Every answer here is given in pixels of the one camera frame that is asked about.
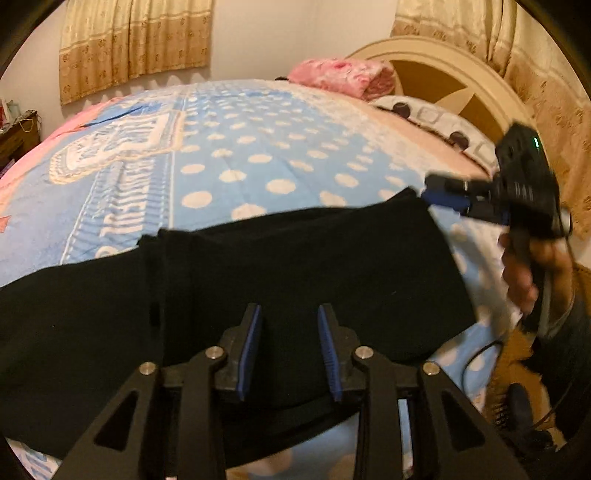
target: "hand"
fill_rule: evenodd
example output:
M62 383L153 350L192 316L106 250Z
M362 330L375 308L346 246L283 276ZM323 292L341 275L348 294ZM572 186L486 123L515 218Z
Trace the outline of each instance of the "hand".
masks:
M505 248L503 254L503 279L509 285L507 296L523 314L530 314L540 292L533 285L530 268L522 263L513 252L511 237L503 233L499 244ZM550 317L559 319L568 310L574 296L573 261L570 258L565 239L530 241L531 258L553 274L552 297L550 299Z

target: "sleeve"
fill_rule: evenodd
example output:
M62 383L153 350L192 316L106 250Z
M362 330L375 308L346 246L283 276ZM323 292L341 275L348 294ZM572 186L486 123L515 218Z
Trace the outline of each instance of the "sleeve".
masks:
M584 302L576 299L559 330L534 342L533 356L524 361L541 374L550 404L556 407L556 426L571 438L591 410L591 324Z

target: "curtain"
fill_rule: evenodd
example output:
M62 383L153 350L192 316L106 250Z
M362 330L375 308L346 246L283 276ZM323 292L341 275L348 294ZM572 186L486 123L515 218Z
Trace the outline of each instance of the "curtain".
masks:
M61 104L149 73L209 64L213 0L69 0Z
M505 79L530 109L575 233L591 236L591 102L544 27L515 0L400 0L392 35L452 43Z

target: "wooden nightstand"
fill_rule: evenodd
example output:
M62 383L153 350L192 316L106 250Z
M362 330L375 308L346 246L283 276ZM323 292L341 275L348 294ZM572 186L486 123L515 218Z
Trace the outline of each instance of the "wooden nightstand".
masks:
M41 139L36 111L28 111L0 134L0 171L35 148Z

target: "wooden furniture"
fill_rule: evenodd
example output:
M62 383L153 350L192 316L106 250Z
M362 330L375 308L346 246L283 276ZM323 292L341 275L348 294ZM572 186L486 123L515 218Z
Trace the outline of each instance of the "wooden furniture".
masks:
M528 109L511 87L488 65L453 45L408 35L371 43L350 58L391 62L400 78L397 95L441 105L493 142L515 120L533 125Z
M19 160L39 143L37 112L26 112L0 134L0 171L11 160Z

